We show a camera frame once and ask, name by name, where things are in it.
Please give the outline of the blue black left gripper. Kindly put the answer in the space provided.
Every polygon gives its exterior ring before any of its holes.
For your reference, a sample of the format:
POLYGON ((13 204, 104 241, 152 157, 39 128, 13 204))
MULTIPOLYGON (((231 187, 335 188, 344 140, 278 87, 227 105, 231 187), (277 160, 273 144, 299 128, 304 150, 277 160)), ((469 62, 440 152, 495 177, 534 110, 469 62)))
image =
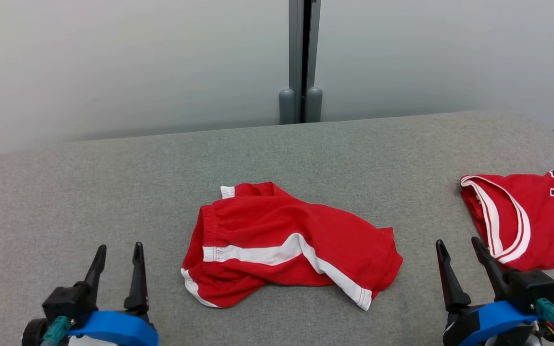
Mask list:
MULTIPOLYGON (((105 269, 105 261, 106 245, 99 245, 84 278, 88 302, 91 304, 97 304, 99 282, 105 269)), ((147 271, 141 242, 134 245, 132 264, 132 280, 124 308, 129 313, 148 313, 147 271)), ((21 337, 21 346, 40 346, 49 326, 46 318, 31 320, 21 337)), ((116 311, 97 311, 83 328, 70 328, 68 339, 62 340, 59 346, 159 346, 159 343, 156 329, 145 320, 116 311)))

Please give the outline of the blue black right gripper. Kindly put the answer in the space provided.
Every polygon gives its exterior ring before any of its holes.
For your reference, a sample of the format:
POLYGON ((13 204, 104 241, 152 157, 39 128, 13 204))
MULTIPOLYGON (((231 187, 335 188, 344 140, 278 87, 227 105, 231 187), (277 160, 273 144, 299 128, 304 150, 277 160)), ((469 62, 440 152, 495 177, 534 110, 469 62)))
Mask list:
MULTIPOLYGON (((480 238, 472 237, 471 245, 486 270, 495 302, 458 315, 444 330, 443 346, 543 346, 545 339, 538 335, 539 316, 535 311, 523 314, 506 301, 509 289, 498 261, 480 238)), ((444 241, 438 239, 435 247, 445 309, 449 314, 460 314, 470 307, 471 298, 453 271, 444 241)))

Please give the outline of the red white basketball jersey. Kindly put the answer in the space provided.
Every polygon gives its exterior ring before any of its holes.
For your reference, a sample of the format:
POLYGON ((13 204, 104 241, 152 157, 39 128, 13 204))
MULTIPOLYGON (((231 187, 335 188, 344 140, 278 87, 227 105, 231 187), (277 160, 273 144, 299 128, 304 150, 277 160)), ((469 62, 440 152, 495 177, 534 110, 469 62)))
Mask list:
POLYGON ((491 256, 510 269, 554 269, 554 169, 471 174, 460 195, 491 256))

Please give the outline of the red white-trimmed shorts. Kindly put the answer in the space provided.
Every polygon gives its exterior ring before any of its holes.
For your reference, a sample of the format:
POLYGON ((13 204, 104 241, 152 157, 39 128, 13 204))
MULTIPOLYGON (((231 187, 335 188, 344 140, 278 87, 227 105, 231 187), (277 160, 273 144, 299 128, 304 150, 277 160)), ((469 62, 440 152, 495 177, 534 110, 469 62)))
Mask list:
POLYGON ((225 309, 266 284, 336 285, 367 311, 403 258, 393 229, 297 199, 273 182, 221 186, 200 207, 181 274, 200 304, 225 309))

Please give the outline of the grey partition post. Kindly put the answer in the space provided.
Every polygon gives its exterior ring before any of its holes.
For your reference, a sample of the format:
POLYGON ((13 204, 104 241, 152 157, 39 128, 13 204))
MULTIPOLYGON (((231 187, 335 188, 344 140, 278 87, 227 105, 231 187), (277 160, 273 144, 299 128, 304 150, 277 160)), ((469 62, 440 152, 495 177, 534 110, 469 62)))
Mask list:
POLYGON ((323 91, 316 86, 321 0, 288 0, 289 87, 279 92, 280 124, 321 121, 323 91))

